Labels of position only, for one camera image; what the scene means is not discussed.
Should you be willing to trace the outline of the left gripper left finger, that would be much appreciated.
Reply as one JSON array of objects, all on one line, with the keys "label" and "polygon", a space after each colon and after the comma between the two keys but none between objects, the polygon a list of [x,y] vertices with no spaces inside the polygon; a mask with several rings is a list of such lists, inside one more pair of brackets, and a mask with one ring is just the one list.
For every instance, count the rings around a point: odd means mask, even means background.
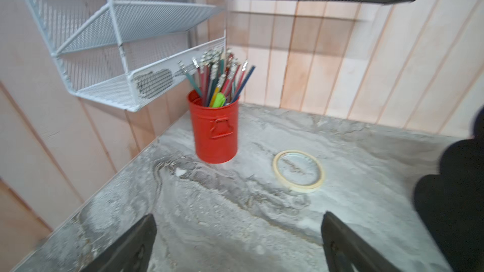
[{"label": "left gripper left finger", "polygon": [[157,234],[153,214],[143,216],[83,271],[147,271]]}]

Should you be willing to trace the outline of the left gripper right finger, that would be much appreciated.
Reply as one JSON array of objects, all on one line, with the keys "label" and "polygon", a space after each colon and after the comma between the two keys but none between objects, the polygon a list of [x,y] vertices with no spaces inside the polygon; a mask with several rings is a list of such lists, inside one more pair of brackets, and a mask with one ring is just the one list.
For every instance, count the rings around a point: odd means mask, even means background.
[{"label": "left gripper right finger", "polygon": [[335,214],[325,212],[321,236],[329,271],[398,271]]}]

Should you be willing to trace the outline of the black drawer cabinet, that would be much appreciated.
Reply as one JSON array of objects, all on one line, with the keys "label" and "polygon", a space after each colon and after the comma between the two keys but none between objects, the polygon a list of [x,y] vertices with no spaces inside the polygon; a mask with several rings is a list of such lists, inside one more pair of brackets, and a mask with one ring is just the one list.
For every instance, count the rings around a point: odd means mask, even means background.
[{"label": "black drawer cabinet", "polygon": [[438,174],[413,190],[413,206],[453,271],[483,271],[482,111],[472,135],[445,149]]}]

